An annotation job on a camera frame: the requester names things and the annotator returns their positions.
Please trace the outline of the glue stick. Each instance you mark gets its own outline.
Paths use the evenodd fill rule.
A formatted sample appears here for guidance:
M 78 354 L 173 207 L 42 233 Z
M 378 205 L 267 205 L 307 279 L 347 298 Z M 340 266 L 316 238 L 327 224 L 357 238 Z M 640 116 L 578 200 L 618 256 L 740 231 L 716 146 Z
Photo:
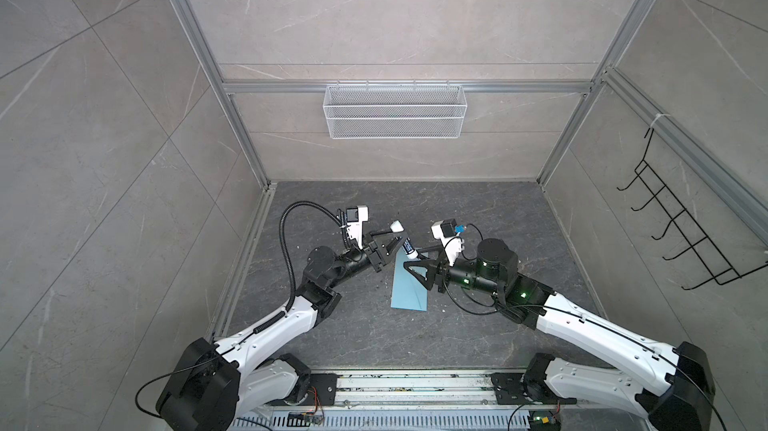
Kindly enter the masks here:
M 393 221 L 390 225 L 390 230 L 395 233 L 399 239 L 401 248 L 404 251 L 406 257 L 410 260 L 416 260 L 419 257 L 419 253 L 412 245 L 402 223 L 399 220 Z

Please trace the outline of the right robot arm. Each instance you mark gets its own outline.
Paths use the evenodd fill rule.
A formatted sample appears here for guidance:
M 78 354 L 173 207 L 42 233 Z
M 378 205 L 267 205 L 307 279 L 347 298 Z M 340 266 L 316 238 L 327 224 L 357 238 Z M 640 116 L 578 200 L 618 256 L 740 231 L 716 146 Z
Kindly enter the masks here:
M 496 313 L 606 364 L 584 366 L 538 353 L 521 379 L 529 400 L 602 404 L 646 419 L 657 430 L 707 430 L 721 417 L 708 358 L 698 346 L 655 341 L 587 311 L 521 274 L 517 254 L 500 239 L 481 241 L 472 260 L 451 249 L 461 244 L 452 237 L 423 251 L 407 245 L 404 267 L 427 290 L 448 293 L 456 285 L 486 293 Z

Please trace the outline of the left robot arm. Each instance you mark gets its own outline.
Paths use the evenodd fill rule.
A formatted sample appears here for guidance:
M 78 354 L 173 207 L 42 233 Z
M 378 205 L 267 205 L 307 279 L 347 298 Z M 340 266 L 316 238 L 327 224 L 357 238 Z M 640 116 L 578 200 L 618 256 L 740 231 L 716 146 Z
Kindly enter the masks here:
M 395 221 L 389 230 L 367 233 L 360 246 L 341 254 L 327 246 L 313 249 L 293 299 L 227 338 L 199 338 L 184 350 L 164 377 L 157 417 L 173 430 L 226 430 L 263 404 L 301 398 L 308 368 L 275 353 L 332 314 L 341 299 L 338 284 L 368 269 L 382 270 L 396 259 L 407 237 Z

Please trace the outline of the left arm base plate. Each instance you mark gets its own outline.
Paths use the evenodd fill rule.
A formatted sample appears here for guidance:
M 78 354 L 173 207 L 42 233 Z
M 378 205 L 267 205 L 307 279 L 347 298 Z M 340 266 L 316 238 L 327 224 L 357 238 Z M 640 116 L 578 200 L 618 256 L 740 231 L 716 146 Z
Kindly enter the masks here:
M 299 384 L 298 397 L 301 406 L 332 406 L 335 404 L 339 376 L 334 373 L 310 374 L 302 377 Z

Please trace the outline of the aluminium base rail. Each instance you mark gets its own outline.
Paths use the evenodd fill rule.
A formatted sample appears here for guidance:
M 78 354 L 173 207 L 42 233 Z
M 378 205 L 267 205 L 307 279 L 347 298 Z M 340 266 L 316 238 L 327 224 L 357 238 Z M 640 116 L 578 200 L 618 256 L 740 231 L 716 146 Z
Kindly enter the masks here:
M 575 405 L 498 405 L 492 373 L 519 370 L 325 370 L 339 376 L 335 404 L 273 401 L 234 430 L 648 430 L 625 411 Z

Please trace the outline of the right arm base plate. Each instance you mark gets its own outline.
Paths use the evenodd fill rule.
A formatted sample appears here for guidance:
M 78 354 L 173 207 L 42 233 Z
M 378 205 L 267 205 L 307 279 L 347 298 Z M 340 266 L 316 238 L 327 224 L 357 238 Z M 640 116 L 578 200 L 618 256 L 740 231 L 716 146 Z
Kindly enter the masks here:
M 542 378 L 529 377 L 526 373 L 492 373 L 490 380 L 498 405 L 578 403 L 575 398 L 557 395 Z

